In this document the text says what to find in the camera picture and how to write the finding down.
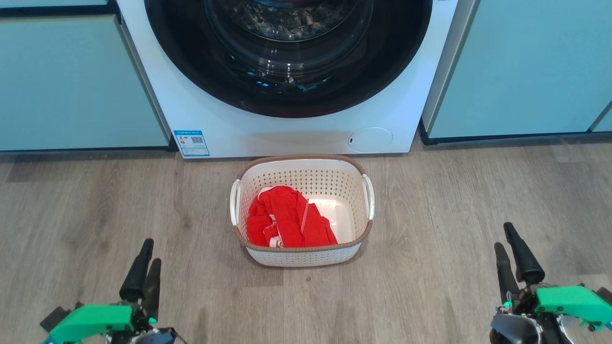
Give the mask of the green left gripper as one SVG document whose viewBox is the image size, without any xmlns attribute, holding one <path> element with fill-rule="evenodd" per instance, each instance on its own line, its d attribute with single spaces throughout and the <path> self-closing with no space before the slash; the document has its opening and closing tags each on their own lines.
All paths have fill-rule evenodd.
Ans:
<svg viewBox="0 0 612 344">
<path fill-rule="evenodd" d="M 154 241 L 144 240 L 120 288 L 120 303 L 76 303 L 59 306 L 48 315 L 49 344 L 82 344 L 99 335 L 106 344 L 175 344 L 180 335 L 173 327 L 155 327 L 159 319 L 162 260 L 153 254 Z"/>
</svg>

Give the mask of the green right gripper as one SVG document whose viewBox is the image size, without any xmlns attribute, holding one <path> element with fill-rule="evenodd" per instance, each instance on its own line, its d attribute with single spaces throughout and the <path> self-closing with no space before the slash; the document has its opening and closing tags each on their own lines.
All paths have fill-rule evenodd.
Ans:
<svg viewBox="0 0 612 344">
<path fill-rule="evenodd" d="M 499 342 L 501 344 L 572 344 L 566 327 L 580 320 L 590 332 L 611 329 L 611 292 L 592 291 L 584 285 L 539 284 L 545 272 L 511 222 L 503 224 L 516 266 L 516 279 L 538 284 L 520 290 L 511 260 L 502 243 L 494 244 L 499 293 Z"/>
</svg>

